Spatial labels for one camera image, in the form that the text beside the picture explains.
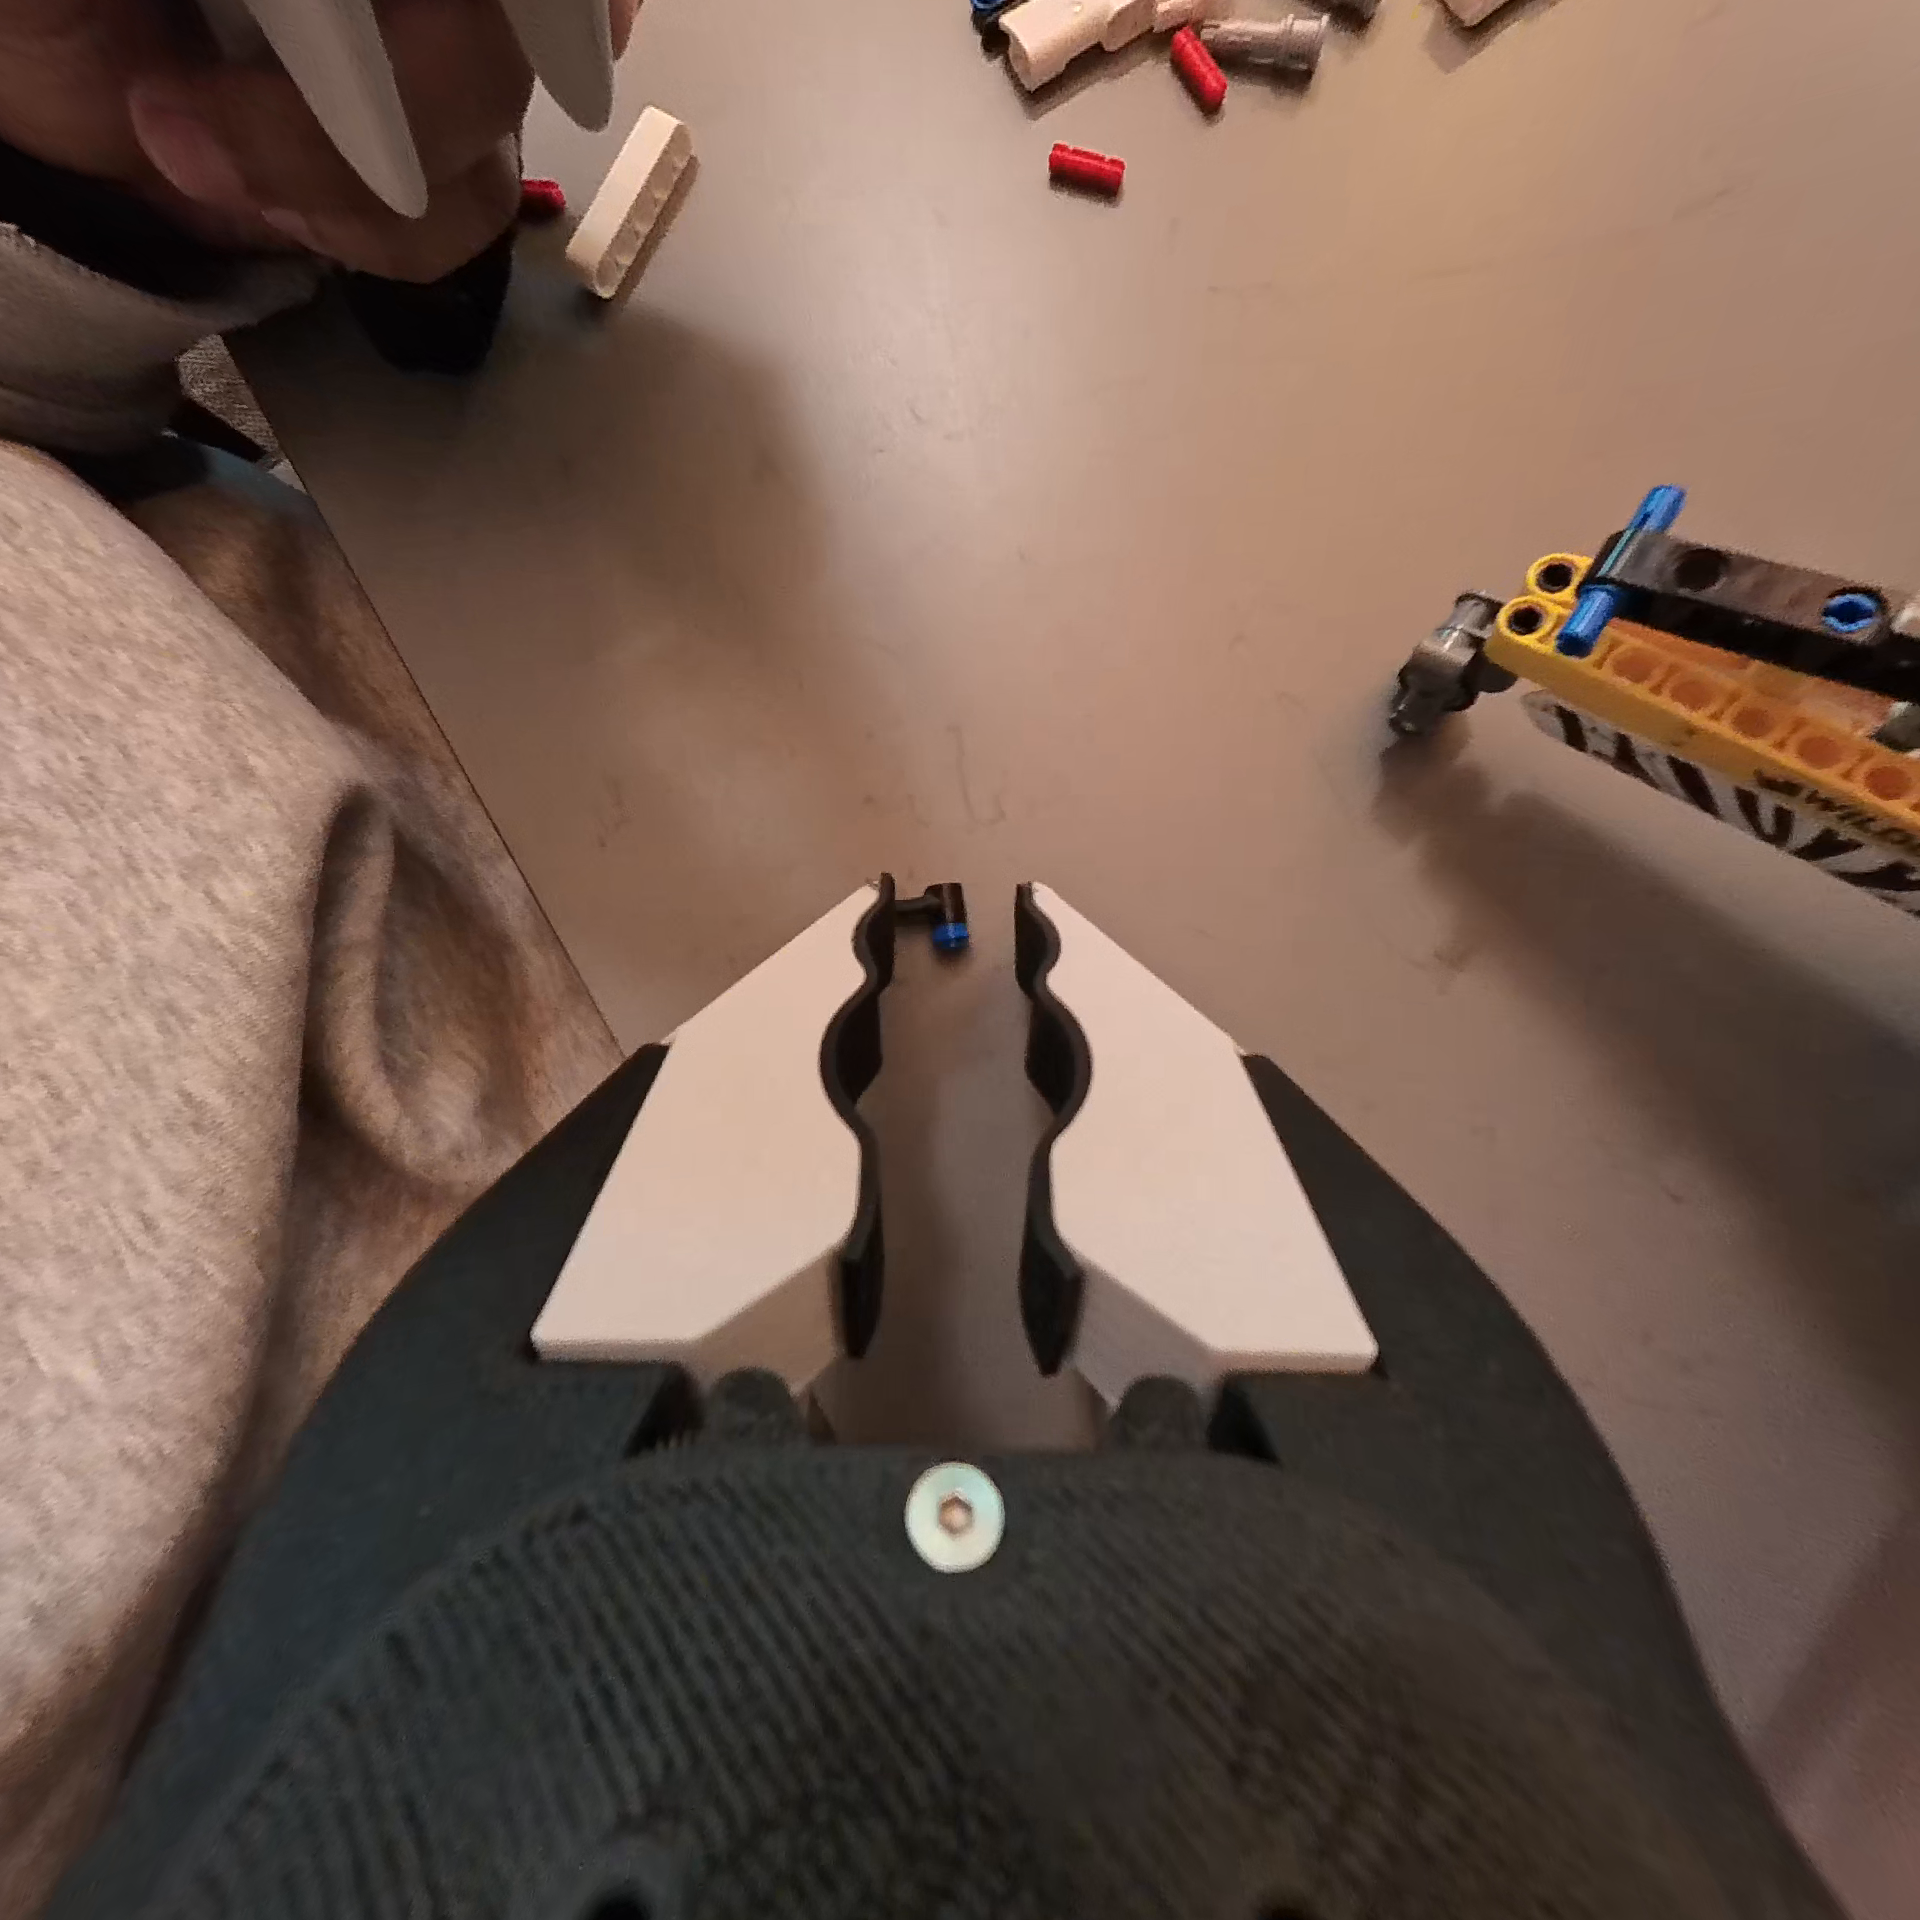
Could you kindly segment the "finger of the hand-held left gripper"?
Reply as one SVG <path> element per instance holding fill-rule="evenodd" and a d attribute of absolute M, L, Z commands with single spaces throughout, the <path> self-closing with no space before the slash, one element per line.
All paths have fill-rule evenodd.
<path fill-rule="evenodd" d="M 425 214 L 417 138 L 370 3 L 207 3 L 230 65 L 275 59 L 361 182 L 403 219 Z"/>
<path fill-rule="evenodd" d="M 615 104 L 610 3 L 507 3 L 518 49 L 571 126 L 602 130 Z"/>

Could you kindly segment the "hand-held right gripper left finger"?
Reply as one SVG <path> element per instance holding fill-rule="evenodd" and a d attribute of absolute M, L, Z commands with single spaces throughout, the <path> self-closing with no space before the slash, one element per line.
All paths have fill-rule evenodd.
<path fill-rule="evenodd" d="M 685 1020 L 533 1323 L 542 1360 L 761 1370 L 798 1397 L 879 1323 L 895 883 L 869 881 Z"/>

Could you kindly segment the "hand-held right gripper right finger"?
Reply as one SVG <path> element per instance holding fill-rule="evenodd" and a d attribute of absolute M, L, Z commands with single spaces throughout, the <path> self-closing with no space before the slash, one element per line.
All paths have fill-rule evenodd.
<path fill-rule="evenodd" d="M 1146 1378 L 1212 1402 L 1237 1377 L 1378 1360 L 1253 1058 L 1039 881 L 1014 892 L 1028 1161 L 1017 1301 L 1042 1377 L 1106 1409 Z"/>

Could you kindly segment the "pile of lego pieces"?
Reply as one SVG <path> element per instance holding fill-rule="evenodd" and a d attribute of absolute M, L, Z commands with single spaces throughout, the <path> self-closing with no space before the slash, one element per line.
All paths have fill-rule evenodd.
<path fill-rule="evenodd" d="M 1202 115 L 1215 115 L 1230 70 L 1249 67 L 1283 80 L 1309 80 L 1332 32 L 1364 32 L 1378 3 L 1204 5 L 1204 3 L 973 3 L 969 26 L 1038 98 L 1093 57 L 1121 57 L 1143 41 L 1163 49 L 1173 73 Z M 691 179 L 691 130 L 674 115 L 645 107 L 566 240 L 564 261 L 599 301 L 615 299 L 666 226 Z"/>

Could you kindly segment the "person's left forearm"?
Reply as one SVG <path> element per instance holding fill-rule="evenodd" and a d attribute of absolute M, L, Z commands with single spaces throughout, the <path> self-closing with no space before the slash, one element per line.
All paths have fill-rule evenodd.
<path fill-rule="evenodd" d="M 207 242 L 125 187 L 3 149 L 3 435 L 53 452 L 154 441 L 179 362 L 285 313 L 308 258 Z"/>

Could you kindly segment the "yellow black lego model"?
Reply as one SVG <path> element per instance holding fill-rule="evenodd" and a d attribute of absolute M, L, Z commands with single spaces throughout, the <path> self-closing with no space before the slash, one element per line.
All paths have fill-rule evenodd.
<path fill-rule="evenodd" d="M 1463 592 L 1382 710 L 1431 738 L 1508 691 L 1562 748 L 1917 917 L 1917 592 L 1702 542 L 1652 488 L 1591 555 Z"/>

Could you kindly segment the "person's left hand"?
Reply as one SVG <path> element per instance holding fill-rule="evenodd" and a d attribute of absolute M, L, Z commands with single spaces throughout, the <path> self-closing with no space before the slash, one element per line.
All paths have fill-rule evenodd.
<path fill-rule="evenodd" d="M 191 5 L 3 5 L 5 146 L 217 249 L 431 283 L 516 225 L 538 73 L 500 5 L 374 5 L 425 211 L 388 208 L 277 67 L 227 65 Z"/>

